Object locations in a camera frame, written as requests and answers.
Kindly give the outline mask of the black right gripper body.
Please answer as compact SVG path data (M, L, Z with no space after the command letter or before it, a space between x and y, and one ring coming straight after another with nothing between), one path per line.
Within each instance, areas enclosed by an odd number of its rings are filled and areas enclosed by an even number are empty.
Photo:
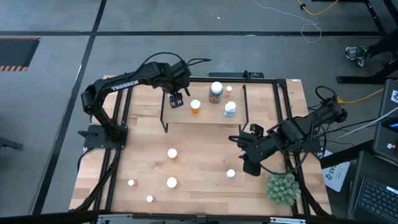
M278 150L277 144L269 136L249 143L244 147L244 151L251 162L261 162L272 156L276 150Z

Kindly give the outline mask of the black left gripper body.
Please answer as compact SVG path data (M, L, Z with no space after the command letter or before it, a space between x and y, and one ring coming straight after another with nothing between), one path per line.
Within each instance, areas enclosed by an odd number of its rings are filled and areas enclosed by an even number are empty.
M178 92L180 89L184 89L185 93L189 93L188 87L190 85L189 77L177 77L167 80L164 86L164 90L167 93Z

